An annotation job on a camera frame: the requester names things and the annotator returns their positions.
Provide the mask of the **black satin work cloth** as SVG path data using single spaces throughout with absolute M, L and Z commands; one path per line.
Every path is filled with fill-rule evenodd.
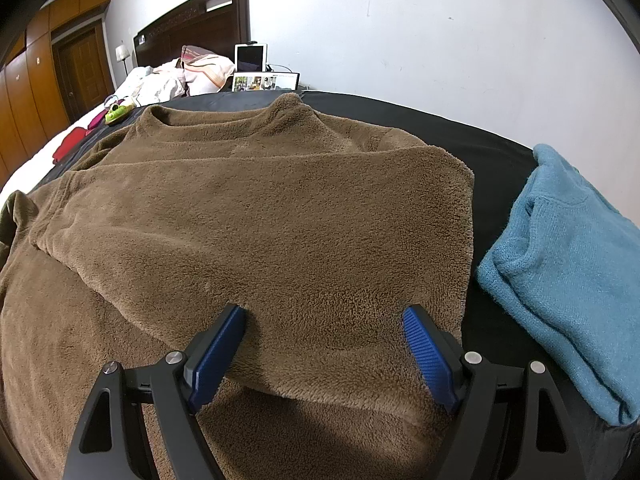
M 473 260 L 479 262 L 506 226 L 511 206 L 535 166 L 531 150 L 460 122 L 412 108 L 349 94 L 305 91 L 300 99 L 316 112 L 404 130 L 446 155 L 455 170 L 474 174 Z M 487 353 L 503 364 L 540 358 L 544 349 L 495 300 L 469 282 L 462 322 L 466 348 Z M 639 474 L 639 429 L 612 427 L 601 420 L 555 366 L 554 379 L 576 432 L 585 473 L 590 479 L 633 479 Z

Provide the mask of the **magenta folded garment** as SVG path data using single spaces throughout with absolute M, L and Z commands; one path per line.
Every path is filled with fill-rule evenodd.
M 93 118 L 91 122 L 89 122 L 87 129 L 93 130 L 95 128 L 98 128 L 100 125 L 102 125 L 104 123 L 104 118 L 107 113 L 108 113 L 108 108 L 104 108 L 104 110 L 101 110 L 99 114 L 97 114 L 96 117 Z

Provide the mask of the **brown wooden door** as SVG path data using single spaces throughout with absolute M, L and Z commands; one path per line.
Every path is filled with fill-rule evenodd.
M 114 91 L 102 22 L 95 20 L 55 38 L 52 53 L 68 119 L 76 122 Z

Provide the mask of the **pink striped pillow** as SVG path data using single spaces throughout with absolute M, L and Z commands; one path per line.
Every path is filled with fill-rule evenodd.
M 198 46 L 183 46 L 180 61 L 190 96 L 219 92 L 235 72 L 230 58 Z

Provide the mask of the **white crumpled blanket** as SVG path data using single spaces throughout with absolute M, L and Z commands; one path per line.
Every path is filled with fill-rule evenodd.
M 134 68 L 115 91 L 115 96 L 137 107 L 168 102 L 186 94 L 186 77 L 178 58 L 160 66 Z

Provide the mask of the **orange wooden wardrobe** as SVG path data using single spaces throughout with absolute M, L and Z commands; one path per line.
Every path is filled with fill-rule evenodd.
M 110 3 L 53 0 L 20 32 L 1 63 L 2 182 L 71 124 L 56 78 L 53 40 L 95 20 L 103 27 Z

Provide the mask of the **brown fleece sweater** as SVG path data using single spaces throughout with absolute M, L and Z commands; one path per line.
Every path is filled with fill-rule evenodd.
M 62 476 L 100 367 L 247 331 L 206 440 L 230 479 L 420 479 L 444 412 L 402 312 L 458 334 L 474 177 L 412 134 L 316 112 L 148 107 L 1 209 L 1 420 Z

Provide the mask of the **white bed sheet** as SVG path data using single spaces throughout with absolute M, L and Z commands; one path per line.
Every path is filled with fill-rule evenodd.
M 119 99 L 126 98 L 131 92 L 134 85 L 137 84 L 146 75 L 152 72 L 151 66 L 136 67 L 126 77 L 125 81 L 116 89 L 115 96 Z M 3 185 L 0 198 L 4 204 L 9 196 L 15 191 L 21 191 L 25 194 L 29 193 L 45 176 L 54 168 L 53 154 L 61 146 L 64 138 L 70 134 L 73 128 L 87 128 L 90 122 L 98 116 L 99 112 L 105 110 L 104 102 L 89 110 L 84 116 L 81 116 L 76 122 L 73 122 L 66 129 L 57 133 L 43 148 L 18 168 L 8 182 Z

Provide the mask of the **dark wooden headboard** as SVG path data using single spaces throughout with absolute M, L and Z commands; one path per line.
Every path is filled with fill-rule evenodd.
M 202 47 L 227 58 L 250 41 L 250 0 L 186 0 L 134 36 L 139 66 L 178 58 L 184 46 Z

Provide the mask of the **red folded garment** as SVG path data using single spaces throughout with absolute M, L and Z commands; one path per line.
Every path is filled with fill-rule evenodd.
M 82 127 L 75 127 L 70 130 L 70 132 L 64 136 L 64 139 L 58 148 L 54 151 L 52 155 L 53 163 L 57 165 L 62 162 L 62 160 L 69 155 L 76 146 L 84 140 L 86 136 L 88 136 L 89 133 L 89 129 Z

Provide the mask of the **folded teal fleece garment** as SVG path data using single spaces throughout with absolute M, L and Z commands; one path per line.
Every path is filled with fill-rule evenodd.
M 639 229 L 554 148 L 537 166 L 477 281 L 612 426 L 639 419 Z

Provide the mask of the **green toy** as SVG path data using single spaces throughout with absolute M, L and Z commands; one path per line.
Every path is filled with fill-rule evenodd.
M 106 112 L 104 116 L 104 122 L 108 126 L 119 124 L 124 119 L 129 117 L 135 108 L 136 106 L 133 102 L 113 104 Z

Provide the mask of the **white tablet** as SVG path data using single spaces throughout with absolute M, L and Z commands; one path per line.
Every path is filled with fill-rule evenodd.
M 267 46 L 250 42 L 234 46 L 235 68 L 239 73 L 262 73 L 266 70 Z

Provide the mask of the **white bedside lamp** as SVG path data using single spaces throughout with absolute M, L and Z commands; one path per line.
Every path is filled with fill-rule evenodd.
M 125 74 L 128 74 L 128 68 L 126 62 L 130 58 L 130 52 L 124 44 L 119 44 L 115 49 L 116 61 L 122 63 L 124 66 Z

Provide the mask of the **photo frame collage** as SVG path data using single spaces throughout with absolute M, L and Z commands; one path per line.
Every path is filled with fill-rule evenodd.
M 265 72 L 235 73 L 232 80 L 233 92 L 244 91 L 295 91 L 299 82 L 299 73 Z

